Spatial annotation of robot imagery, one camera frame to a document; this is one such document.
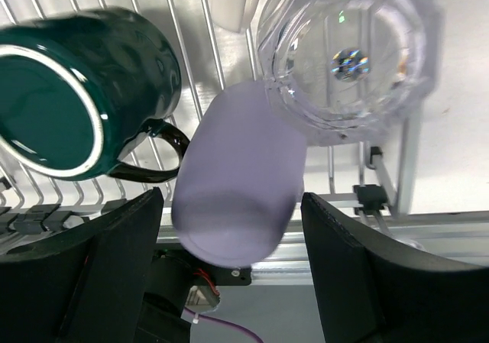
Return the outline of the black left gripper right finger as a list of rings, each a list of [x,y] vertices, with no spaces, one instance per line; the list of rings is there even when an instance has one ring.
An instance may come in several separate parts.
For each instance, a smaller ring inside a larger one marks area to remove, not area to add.
[[[308,208],[347,216],[314,193],[303,195],[302,222]],[[488,340],[486,267],[454,261],[448,269],[436,263],[416,270],[374,258],[368,264],[363,276],[340,272],[337,280],[313,284],[327,342]]]

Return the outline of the dark green mug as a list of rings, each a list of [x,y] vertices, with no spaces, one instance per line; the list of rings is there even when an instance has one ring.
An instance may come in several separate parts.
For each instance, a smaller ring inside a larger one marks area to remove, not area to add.
[[[189,138],[168,121],[181,89],[168,39],[126,8],[1,30],[1,148],[45,176],[174,179],[177,168],[141,168],[125,158],[147,138],[160,138],[184,156]]]

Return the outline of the lavender plastic cup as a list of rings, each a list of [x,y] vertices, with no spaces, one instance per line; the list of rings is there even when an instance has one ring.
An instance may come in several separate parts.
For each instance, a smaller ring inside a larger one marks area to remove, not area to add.
[[[303,194],[306,150],[306,138],[273,112],[261,81],[220,92],[176,178],[171,220],[181,245],[220,267],[271,255]]]

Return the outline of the white ceramic mug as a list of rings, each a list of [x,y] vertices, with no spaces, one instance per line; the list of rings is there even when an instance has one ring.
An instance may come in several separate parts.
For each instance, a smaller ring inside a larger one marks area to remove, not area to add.
[[[259,0],[211,0],[212,21],[234,33],[248,29]]]

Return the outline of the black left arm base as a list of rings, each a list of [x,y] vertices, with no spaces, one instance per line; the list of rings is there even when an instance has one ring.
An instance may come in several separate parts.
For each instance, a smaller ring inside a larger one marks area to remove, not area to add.
[[[182,318],[190,290],[197,287],[212,307],[220,286],[248,286],[251,268],[207,264],[184,249],[157,249],[134,335],[135,342],[189,342],[191,323]]]

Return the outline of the clear glass tumbler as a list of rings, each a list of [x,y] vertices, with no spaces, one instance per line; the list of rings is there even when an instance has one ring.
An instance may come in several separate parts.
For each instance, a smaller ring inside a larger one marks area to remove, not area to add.
[[[313,145],[379,141],[435,89],[442,29],[434,0],[267,0],[270,104]]]

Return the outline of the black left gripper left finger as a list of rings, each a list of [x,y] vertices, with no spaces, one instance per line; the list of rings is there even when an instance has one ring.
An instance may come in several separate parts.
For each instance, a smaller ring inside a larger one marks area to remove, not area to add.
[[[158,188],[1,256],[3,342],[131,342],[160,227]]]

